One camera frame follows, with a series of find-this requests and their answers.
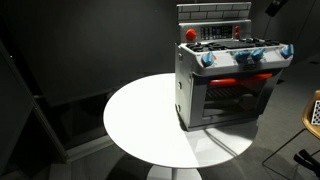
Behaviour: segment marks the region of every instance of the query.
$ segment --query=toy stove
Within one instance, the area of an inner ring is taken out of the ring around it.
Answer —
[[[251,21],[239,17],[251,3],[177,7],[176,108],[186,129],[257,120],[293,58],[293,46],[251,37]]]

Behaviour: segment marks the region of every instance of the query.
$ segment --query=oven handle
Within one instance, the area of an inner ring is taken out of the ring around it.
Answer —
[[[235,85],[240,84],[245,81],[258,81],[263,79],[268,79],[272,77],[272,73],[256,74],[251,77],[236,79],[236,78],[223,78],[223,79],[214,79],[209,82],[210,86],[214,85]]]

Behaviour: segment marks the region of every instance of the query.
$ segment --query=chair leg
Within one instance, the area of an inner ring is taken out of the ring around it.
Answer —
[[[307,130],[307,128],[302,129],[301,131],[299,131],[296,135],[294,135],[291,139],[289,139],[286,143],[284,143],[281,147],[279,147],[275,152],[273,152],[269,157],[267,157],[263,162],[262,165],[268,169],[270,169],[271,171],[279,174],[280,176],[286,178],[286,179],[290,179],[288,177],[286,177],[285,175],[279,173],[278,171],[272,169],[271,167],[267,166],[265,163],[272,157],[274,156],[277,152],[279,152],[282,148],[284,148],[287,144],[289,144],[292,140],[294,140],[296,137],[298,137],[303,131]]]

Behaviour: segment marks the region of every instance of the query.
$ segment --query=brick pattern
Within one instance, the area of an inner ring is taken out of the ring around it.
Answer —
[[[251,2],[244,3],[214,3],[214,4],[182,4],[178,5],[178,20],[210,20],[247,19]]]

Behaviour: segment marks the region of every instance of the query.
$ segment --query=stovetop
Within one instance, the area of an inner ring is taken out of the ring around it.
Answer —
[[[225,40],[225,41],[187,44],[186,47],[188,47],[194,52],[207,52],[207,51],[219,51],[219,50],[227,50],[227,49],[277,46],[279,44],[280,43],[278,41],[262,40],[258,38],[248,38],[248,39],[230,40],[230,41]]]

